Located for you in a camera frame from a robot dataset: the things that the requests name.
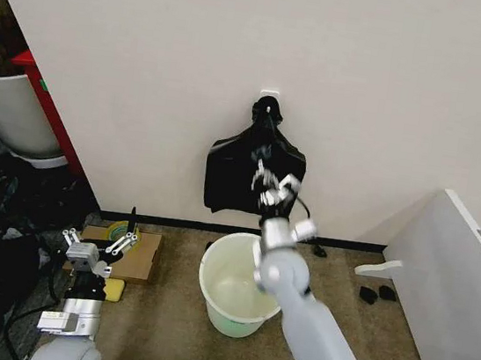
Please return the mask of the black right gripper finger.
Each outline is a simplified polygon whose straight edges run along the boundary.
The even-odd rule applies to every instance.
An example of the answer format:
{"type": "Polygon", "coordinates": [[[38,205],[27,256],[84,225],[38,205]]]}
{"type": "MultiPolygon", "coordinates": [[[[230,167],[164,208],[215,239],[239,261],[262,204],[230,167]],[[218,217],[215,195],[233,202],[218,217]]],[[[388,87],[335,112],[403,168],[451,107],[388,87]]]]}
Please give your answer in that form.
{"type": "Polygon", "coordinates": [[[255,194],[259,206],[277,207],[283,202],[285,180],[279,180],[272,172],[266,161],[266,148],[260,147],[252,154],[257,161],[257,170],[253,174],[251,190],[255,194]]]}
{"type": "Polygon", "coordinates": [[[294,174],[288,174],[277,185],[277,191],[281,195],[297,196],[301,188],[301,181],[298,180],[294,174]]]}

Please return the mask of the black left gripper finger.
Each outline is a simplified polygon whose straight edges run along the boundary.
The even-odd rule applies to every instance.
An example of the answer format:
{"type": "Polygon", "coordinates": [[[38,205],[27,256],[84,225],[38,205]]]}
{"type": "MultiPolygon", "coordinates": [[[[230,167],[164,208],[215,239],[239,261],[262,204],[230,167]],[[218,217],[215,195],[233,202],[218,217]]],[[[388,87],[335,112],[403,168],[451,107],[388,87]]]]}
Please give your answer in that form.
{"type": "Polygon", "coordinates": [[[102,254],[115,257],[119,254],[126,253],[137,244],[140,233],[136,230],[136,214],[136,207],[133,207],[128,214],[125,230],[121,230],[119,235],[113,236],[111,239],[107,240],[107,244],[104,246],[103,250],[101,250],[102,254]]]}
{"type": "Polygon", "coordinates": [[[71,247],[74,244],[78,244],[81,242],[81,239],[79,238],[78,232],[75,229],[75,227],[71,229],[65,229],[62,231],[63,238],[66,241],[66,244],[68,247],[71,247]]]}

